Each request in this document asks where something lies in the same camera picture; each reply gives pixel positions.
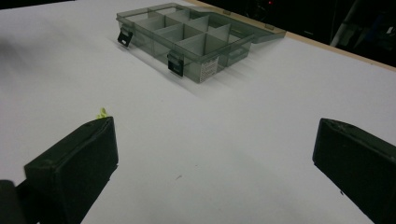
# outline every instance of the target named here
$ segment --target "white table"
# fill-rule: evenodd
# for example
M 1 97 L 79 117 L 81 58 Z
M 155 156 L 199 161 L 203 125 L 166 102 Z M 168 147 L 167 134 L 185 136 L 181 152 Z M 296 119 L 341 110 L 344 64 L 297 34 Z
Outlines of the white table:
M 83 223 L 372 223 L 312 152 L 320 118 L 396 145 L 395 72 L 285 37 L 196 84 L 117 42 L 117 12 L 162 2 L 0 10 L 0 178 L 104 106 L 120 166 Z

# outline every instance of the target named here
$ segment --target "organizer compartment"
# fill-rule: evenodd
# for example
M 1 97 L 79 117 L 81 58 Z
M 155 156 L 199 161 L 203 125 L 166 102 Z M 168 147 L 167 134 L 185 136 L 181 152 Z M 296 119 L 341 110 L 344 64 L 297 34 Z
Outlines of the organizer compartment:
M 177 4 L 121 12 L 117 20 L 121 44 L 132 43 L 197 83 L 247 57 L 252 43 L 284 35 Z

